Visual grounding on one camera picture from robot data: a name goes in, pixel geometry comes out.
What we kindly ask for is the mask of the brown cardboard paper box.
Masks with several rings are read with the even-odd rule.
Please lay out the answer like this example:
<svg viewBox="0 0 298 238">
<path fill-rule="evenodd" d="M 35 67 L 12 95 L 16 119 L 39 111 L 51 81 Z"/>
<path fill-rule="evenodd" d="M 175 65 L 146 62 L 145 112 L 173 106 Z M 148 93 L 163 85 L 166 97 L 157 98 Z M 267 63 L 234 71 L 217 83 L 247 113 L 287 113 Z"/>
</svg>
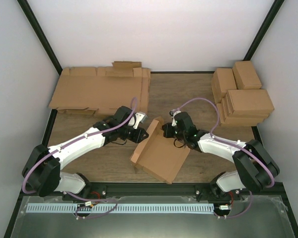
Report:
<svg viewBox="0 0 298 238">
<path fill-rule="evenodd" d="M 160 182 L 172 184 L 191 150 L 177 148 L 173 138 L 165 138 L 163 124 L 162 117 L 153 119 L 147 129 L 149 137 L 137 145 L 130 162 Z"/>
</svg>

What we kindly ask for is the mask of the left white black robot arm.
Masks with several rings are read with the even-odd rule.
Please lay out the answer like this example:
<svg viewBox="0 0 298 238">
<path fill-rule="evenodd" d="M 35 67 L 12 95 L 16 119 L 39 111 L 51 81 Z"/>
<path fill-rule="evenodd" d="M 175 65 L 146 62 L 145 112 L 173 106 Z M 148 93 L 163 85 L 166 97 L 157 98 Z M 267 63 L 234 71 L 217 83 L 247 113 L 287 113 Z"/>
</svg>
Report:
<svg viewBox="0 0 298 238">
<path fill-rule="evenodd" d="M 136 144 L 144 141 L 149 134 L 140 124 L 146 118 L 143 112 L 121 106 L 114 115 L 96 122 L 79 136 L 50 147 L 39 144 L 32 150 L 23 168 L 22 191 L 36 193 L 40 197 L 53 192 L 65 192 L 80 200 L 87 200 L 91 196 L 91 183 L 83 174 L 64 173 L 63 168 L 84 154 L 117 139 Z"/>
</svg>

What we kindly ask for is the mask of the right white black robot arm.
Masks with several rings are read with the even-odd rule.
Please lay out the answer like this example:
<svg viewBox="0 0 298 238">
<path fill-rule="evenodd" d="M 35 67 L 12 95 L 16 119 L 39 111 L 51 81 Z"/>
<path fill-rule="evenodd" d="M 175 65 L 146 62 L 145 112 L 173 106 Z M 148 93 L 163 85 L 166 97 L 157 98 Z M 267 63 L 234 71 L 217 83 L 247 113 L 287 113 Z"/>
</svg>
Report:
<svg viewBox="0 0 298 238">
<path fill-rule="evenodd" d="M 233 190 L 248 189 L 259 193 L 264 188 L 274 186 L 280 169 L 259 141 L 232 141 L 216 137 L 208 131 L 197 129 L 187 112 L 176 111 L 170 115 L 172 122 L 162 126 L 165 138 L 173 138 L 184 147 L 216 155 L 235 165 L 235 171 L 222 172 L 211 181 L 213 198 L 221 200 Z"/>
</svg>

